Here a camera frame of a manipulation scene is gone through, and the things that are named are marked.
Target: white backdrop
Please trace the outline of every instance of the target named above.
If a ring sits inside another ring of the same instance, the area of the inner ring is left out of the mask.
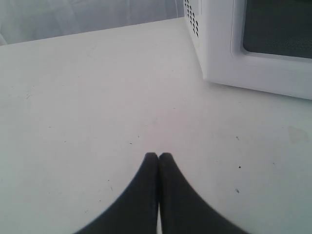
[[[182,0],[0,0],[0,45],[181,16]]]

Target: table surface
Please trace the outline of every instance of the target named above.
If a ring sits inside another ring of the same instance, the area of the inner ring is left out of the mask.
[[[249,232],[312,232],[312,102],[203,81],[183,19],[2,46],[0,74],[0,233],[77,231],[146,152]]]

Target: ventilation grille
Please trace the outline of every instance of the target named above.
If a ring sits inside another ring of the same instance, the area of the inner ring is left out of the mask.
[[[195,14],[189,0],[184,0],[187,17],[189,18],[190,24],[193,28],[194,34],[198,37],[198,21],[195,19]]]

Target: microwave window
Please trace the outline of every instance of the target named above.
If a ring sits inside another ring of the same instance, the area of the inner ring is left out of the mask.
[[[243,46],[312,59],[312,0],[247,0]]]

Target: white curtain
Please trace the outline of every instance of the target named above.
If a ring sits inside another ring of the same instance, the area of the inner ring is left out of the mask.
[[[0,45],[172,19],[182,0],[0,0]]]

